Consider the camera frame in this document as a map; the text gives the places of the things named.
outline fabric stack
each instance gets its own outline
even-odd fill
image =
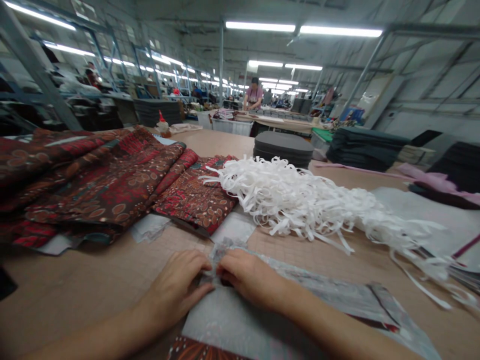
[[[340,127],[333,136],[326,157],[360,169],[386,172],[409,139],[375,130]]]
[[[37,129],[30,142],[2,138],[0,146],[0,239],[42,253],[60,236],[111,244],[150,210],[210,236],[237,203],[199,179],[233,157],[199,157],[139,126]]]
[[[480,146],[456,142],[433,164],[428,173],[446,174],[459,191],[479,193]]]
[[[274,157],[288,160],[296,168],[308,169],[314,147],[297,135],[264,131],[255,138],[253,156],[267,161]]]
[[[177,101],[135,99],[133,104],[140,124],[147,127],[154,128],[159,122],[159,110],[169,126],[182,123],[180,104]]]

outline metal pillar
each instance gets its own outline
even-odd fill
[[[8,48],[21,61],[33,80],[38,84],[46,100],[53,105],[58,118],[71,130],[82,130],[82,126],[65,103],[47,72],[37,60],[38,55],[24,28],[3,1],[0,1],[0,37]]]
[[[375,50],[373,50],[373,53],[370,56],[370,59],[365,65],[365,68],[363,69],[360,77],[358,78],[358,81],[355,84],[355,87],[353,88],[350,96],[348,97],[348,100],[346,101],[345,105],[343,106],[343,110],[341,111],[341,116],[342,117],[345,112],[348,110],[349,106],[352,104],[352,101],[354,100],[355,94],[359,90],[360,86],[362,85],[362,82],[365,80],[365,76],[367,76],[367,73],[369,72],[370,68],[372,67],[372,64],[375,61],[375,58],[380,52],[380,49],[382,48],[383,44],[385,43],[385,40],[389,36],[388,32],[383,33],[383,35],[380,37],[380,40],[378,41],[378,44],[375,47]]]
[[[319,91],[320,84],[322,83],[322,80],[324,79],[324,74],[325,74],[325,70],[320,71],[320,76],[318,77],[318,81],[316,83],[315,90],[313,90],[313,94],[312,94],[312,97],[311,97],[313,99],[312,105],[315,102],[315,98],[317,97],[317,92]]]
[[[220,107],[223,107],[224,105],[224,22],[223,20],[220,21],[220,69],[218,70],[218,84],[220,88],[220,94],[219,94],[219,102],[220,102]]]

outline wooden table surface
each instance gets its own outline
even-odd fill
[[[254,139],[211,130],[180,133],[173,139],[186,143],[200,156],[253,152]],[[343,168],[314,168],[315,175],[339,186],[373,190],[379,186],[406,191],[403,180]],[[443,359],[480,359],[480,316],[455,303],[448,294],[426,282],[451,311],[438,308],[390,260],[385,246],[371,243],[356,230],[345,238],[355,249],[351,256],[321,241],[296,236],[272,237],[257,228],[248,248],[277,260],[339,280],[383,284],[430,337]],[[113,315],[134,304],[175,251],[199,249],[209,254],[211,241],[177,225],[152,243],[135,243],[127,232],[104,247],[82,244],[61,256],[46,256],[22,248],[4,251],[5,269],[18,290],[0,302],[0,358],[13,359],[47,342]],[[419,275],[413,266],[406,268]],[[141,352],[136,359],[164,359],[181,325]]]

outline white container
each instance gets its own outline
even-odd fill
[[[312,146],[315,148],[315,149],[319,149],[319,150],[325,150],[327,151],[330,147],[330,143],[329,142],[326,142],[324,139],[322,139],[320,136],[318,136],[315,132],[311,132],[311,140],[310,140],[310,144],[312,144]]]
[[[198,124],[203,126],[204,129],[213,130],[212,124],[210,123],[209,115],[214,115],[217,110],[210,111],[198,111],[196,116],[198,117]]]
[[[223,133],[237,134],[243,136],[250,136],[252,131],[253,121],[231,121],[223,119],[211,119],[213,130],[221,131]]]

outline worker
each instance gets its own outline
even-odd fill
[[[201,271],[210,270],[212,264],[204,253],[176,252],[136,305],[28,354],[24,360],[128,358],[165,334],[215,290],[209,282],[191,287]],[[216,272],[249,302],[288,318],[334,359],[422,359],[395,340],[325,304],[246,251],[228,250]]]
[[[259,86],[259,78],[251,78],[251,86],[248,88],[243,99],[243,109],[244,110],[260,110],[262,107],[262,98],[264,97],[264,92]]]

